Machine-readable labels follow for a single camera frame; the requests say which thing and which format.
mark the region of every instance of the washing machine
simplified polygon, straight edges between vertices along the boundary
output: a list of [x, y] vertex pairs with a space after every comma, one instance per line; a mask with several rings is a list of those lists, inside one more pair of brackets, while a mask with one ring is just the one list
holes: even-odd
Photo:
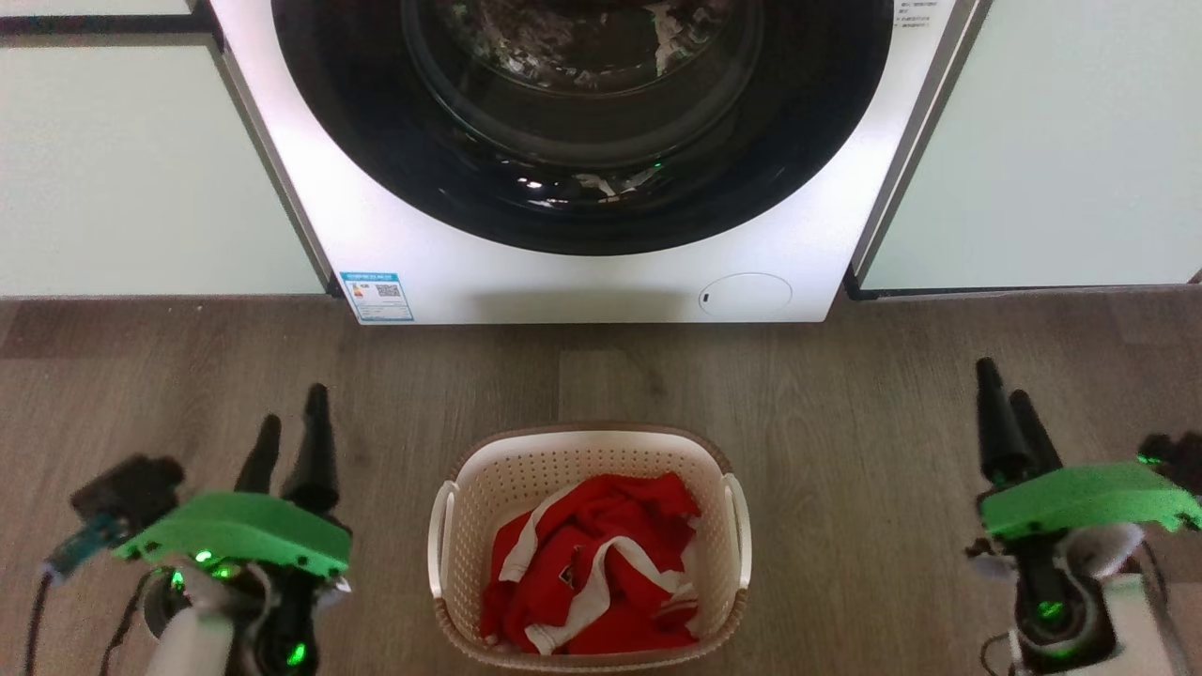
[[825, 319], [953, 0], [212, 0], [363, 324]]

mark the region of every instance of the laundry basket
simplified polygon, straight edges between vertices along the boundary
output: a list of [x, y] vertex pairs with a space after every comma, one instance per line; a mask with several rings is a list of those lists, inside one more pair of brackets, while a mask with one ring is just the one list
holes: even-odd
[[[498, 529], [555, 491], [599, 474], [654, 478], [674, 472], [701, 508], [697, 528], [697, 642], [674, 650], [605, 656], [501, 651], [480, 636]], [[712, 444], [679, 429], [587, 425], [511, 432], [484, 440], [452, 472], [430, 514], [430, 592], [439, 625], [480, 662], [552, 672], [627, 671], [698, 658], [734, 633], [751, 581], [751, 523], [730, 463]]]

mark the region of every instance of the laundry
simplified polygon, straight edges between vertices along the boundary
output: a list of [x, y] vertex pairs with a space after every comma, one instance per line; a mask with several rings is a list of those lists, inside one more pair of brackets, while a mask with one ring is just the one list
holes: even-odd
[[481, 636], [540, 654], [696, 642], [690, 573], [700, 516], [671, 473], [601, 475], [558, 491], [498, 532]]

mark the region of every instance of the wooden floor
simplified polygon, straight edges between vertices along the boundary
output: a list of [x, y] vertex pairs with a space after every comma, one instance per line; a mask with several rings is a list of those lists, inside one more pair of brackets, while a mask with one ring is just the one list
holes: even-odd
[[[75, 487], [149, 453], [177, 457], [189, 492], [228, 488], [267, 411], [291, 457], [314, 381], [355, 529], [356, 594], [321, 617], [323, 674], [488, 672], [434, 623], [434, 493], [488, 434], [613, 419], [708, 437], [750, 502], [743, 625], [665, 674], [974, 674], [1008, 597], [960, 555], [984, 487], [974, 360], [1031, 392], [1066, 462], [1130, 458], [1150, 432], [1202, 427], [1198, 291], [840, 302], [814, 326], [364, 328], [325, 298], [0, 304], [0, 674], [19, 671]], [[1197, 660], [1202, 538], [1188, 538], [1154, 542]], [[42, 674], [95, 672], [141, 573], [106, 557], [52, 592]], [[117, 672], [142, 674], [149, 651], [137, 627]]]

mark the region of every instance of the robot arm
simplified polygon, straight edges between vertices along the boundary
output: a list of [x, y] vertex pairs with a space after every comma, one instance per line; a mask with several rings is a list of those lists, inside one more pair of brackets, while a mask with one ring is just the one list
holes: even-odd
[[322, 385], [309, 391], [304, 423], [279, 498], [268, 494], [279, 458], [274, 415], [263, 420], [233, 492], [178, 504], [183, 469], [169, 458], [138, 456], [105, 473], [72, 497], [84, 527], [47, 559], [47, 579], [63, 583], [102, 548], [160, 564], [167, 575], [143, 599], [160, 639], [149, 675], [315, 674], [313, 615], [350, 592], [343, 575], [351, 550], [350, 530], [329, 515], [339, 494]]
[[[1154, 472], [1143, 455], [1139, 463], [1066, 468], [1030, 398], [1007, 396], [993, 361], [977, 363], [977, 385], [981, 473], [993, 487], [977, 499], [989, 540], [966, 553], [1012, 571], [1014, 671], [1100, 676], [1119, 666], [1115, 660], [1158, 652], [1164, 641], [1150, 645], [1148, 631], [1136, 629], [1156, 619], [1142, 581], [1136, 577], [1135, 589], [1113, 574], [1142, 541], [1138, 524], [1170, 532], [1202, 524], [1192, 492]], [[1136, 671], [1149, 674], [1152, 663]]]

